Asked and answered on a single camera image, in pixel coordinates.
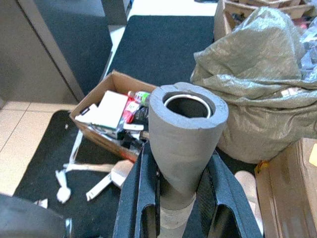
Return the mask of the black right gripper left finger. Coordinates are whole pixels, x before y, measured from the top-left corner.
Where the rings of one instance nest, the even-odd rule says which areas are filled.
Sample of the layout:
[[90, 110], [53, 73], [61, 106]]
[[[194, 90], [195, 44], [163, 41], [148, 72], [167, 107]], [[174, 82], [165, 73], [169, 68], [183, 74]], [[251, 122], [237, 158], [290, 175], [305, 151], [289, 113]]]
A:
[[121, 189], [112, 238], [157, 238], [160, 234], [160, 172], [145, 143]]

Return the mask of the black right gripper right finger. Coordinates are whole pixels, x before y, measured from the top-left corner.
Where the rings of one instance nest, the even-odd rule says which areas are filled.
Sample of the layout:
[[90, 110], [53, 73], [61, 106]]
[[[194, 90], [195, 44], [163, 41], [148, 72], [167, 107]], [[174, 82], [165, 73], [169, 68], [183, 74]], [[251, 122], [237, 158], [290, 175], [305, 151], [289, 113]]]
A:
[[263, 238], [246, 195], [214, 152], [197, 189], [195, 238]]

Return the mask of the grey grip broom white head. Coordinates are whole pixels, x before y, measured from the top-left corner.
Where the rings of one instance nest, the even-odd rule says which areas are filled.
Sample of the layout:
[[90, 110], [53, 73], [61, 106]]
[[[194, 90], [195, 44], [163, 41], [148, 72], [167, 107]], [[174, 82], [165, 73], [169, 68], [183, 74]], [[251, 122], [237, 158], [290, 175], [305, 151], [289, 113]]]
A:
[[197, 85], [178, 82], [151, 93], [150, 147], [161, 173], [158, 238], [183, 237], [202, 173], [228, 115], [223, 99]]

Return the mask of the black rubber floor mat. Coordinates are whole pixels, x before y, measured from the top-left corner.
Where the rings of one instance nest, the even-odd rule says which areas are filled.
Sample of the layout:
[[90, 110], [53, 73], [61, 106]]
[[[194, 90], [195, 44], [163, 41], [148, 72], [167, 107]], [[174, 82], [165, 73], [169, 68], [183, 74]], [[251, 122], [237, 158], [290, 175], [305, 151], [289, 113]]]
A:
[[55, 171], [68, 162], [78, 132], [68, 111], [55, 112], [31, 159], [14, 196], [29, 201], [47, 198], [51, 205], [60, 205], [56, 198], [59, 189]]

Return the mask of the large dark floor carpet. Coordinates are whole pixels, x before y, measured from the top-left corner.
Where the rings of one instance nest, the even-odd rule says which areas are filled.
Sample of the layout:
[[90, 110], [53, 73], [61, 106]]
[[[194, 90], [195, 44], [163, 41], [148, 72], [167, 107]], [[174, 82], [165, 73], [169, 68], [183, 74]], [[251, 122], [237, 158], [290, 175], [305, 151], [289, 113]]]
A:
[[[213, 42], [213, 18], [207, 16], [132, 16], [123, 33], [110, 70], [161, 86], [188, 82], [194, 53]], [[233, 173], [244, 167], [215, 149]], [[195, 238], [197, 199], [183, 238]]]

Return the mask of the white plastic stick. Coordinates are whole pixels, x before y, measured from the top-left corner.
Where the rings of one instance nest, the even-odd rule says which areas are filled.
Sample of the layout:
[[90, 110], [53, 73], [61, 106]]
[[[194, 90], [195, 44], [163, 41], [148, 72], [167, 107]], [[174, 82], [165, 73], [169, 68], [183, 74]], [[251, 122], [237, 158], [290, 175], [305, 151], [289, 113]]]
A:
[[86, 193], [87, 201], [91, 201], [97, 197], [111, 182], [111, 173], [109, 173]]

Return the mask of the brown box with shipping labels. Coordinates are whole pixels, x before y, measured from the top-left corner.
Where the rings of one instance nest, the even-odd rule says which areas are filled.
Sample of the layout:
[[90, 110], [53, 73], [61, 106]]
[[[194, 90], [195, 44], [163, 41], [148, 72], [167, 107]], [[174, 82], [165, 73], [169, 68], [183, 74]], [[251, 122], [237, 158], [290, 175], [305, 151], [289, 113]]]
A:
[[317, 139], [289, 145], [255, 174], [265, 238], [317, 238]]

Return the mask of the open cardboard box red print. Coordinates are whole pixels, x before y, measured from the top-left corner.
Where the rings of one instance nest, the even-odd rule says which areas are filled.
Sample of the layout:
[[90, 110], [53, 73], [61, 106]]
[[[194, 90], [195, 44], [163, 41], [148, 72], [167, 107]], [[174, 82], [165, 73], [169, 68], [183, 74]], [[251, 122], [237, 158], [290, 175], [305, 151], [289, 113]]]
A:
[[122, 157], [123, 159], [129, 159], [135, 162], [142, 151], [141, 149], [133, 151], [122, 147], [118, 140], [101, 135], [93, 130], [91, 126], [77, 121], [75, 117], [91, 104], [100, 102], [106, 90], [126, 94], [128, 91], [152, 92], [155, 88], [155, 85], [140, 81], [129, 75], [114, 70], [108, 74], [87, 96], [85, 96], [75, 109], [72, 110], [69, 116], [87, 139], [100, 145], [113, 154]]

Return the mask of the white paper strip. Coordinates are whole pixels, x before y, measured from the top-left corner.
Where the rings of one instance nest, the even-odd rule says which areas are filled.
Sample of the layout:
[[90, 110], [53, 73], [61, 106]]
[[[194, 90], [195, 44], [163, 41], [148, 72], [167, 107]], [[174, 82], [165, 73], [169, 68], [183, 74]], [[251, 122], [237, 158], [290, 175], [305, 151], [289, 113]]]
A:
[[94, 171], [108, 173], [114, 167], [113, 164], [80, 164], [76, 162], [77, 152], [81, 145], [83, 133], [81, 130], [78, 131], [75, 142], [72, 147], [72, 151], [69, 157], [68, 163], [63, 167], [62, 170], [55, 171], [55, 177], [60, 185], [60, 188], [56, 194], [57, 200], [64, 204], [71, 196], [71, 189], [67, 186], [66, 173], [70, 171]]

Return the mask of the white carton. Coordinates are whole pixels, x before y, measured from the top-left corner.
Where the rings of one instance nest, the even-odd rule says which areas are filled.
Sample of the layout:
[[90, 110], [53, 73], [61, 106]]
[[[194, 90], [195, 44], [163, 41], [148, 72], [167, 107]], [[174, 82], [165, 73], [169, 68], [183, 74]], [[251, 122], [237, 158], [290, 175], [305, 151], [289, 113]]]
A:
[[107, 90], [98, 106], [95, 124], [107, 128], [116, 129], [124, 108], [128, 101], [128, 96]]

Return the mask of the clear bottle green label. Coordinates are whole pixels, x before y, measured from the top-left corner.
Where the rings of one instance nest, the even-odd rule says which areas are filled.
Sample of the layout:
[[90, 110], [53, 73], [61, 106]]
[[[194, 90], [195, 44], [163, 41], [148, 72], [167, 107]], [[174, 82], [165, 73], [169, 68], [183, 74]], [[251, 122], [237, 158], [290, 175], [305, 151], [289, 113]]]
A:
[[129, 91], [128, 92], [128, 97], [132, 98], [136, 103], [147, 107], [149, 105], [149, 100], [150, 100], [150, 92], [145, 92], [145, 91]]

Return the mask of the olive woven sack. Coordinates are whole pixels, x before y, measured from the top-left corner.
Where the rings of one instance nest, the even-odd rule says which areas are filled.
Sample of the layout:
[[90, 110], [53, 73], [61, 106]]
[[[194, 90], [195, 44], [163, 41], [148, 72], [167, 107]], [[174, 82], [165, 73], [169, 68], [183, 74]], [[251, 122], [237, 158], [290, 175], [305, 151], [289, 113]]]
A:
[[218, 147], [231, 158], [255, 164], [303, 137], [317, 139], [317, 69], [300, 68], [300, 38], [287, 14], [261, 7], [194, 54], [191, 82], [228, 104]]

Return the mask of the clear plastic bag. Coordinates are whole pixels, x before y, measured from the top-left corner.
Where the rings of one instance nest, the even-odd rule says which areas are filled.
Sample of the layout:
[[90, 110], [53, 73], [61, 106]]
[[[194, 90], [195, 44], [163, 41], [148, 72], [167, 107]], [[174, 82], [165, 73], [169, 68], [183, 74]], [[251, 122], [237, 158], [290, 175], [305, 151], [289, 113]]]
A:
[[302, 79], [306, 82], [317, 81], [317, 16], [301, 36], [300, 42], [305, 49], [300, 67]]

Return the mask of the stainless steel refrigerator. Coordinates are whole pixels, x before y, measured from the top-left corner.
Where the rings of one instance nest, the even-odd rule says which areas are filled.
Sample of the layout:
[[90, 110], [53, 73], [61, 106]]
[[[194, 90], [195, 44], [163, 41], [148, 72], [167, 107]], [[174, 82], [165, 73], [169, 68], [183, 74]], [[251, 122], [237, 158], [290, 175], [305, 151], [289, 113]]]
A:
[[103, 79], [109, 27], [132, 0], [0, 0], [0, 103], [81, 101]]

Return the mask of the large cardboard box of scrap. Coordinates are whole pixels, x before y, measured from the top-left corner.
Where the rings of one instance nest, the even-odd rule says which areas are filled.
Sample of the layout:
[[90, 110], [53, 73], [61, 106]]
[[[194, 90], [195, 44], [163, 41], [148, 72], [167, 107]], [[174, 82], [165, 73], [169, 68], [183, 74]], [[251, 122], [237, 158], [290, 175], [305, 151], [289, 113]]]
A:
[[214, 16], [214, 39], [218, 40], [259, 7], [276, 8], [299, 22], [317, 16], [317, 0], [218, 0]]

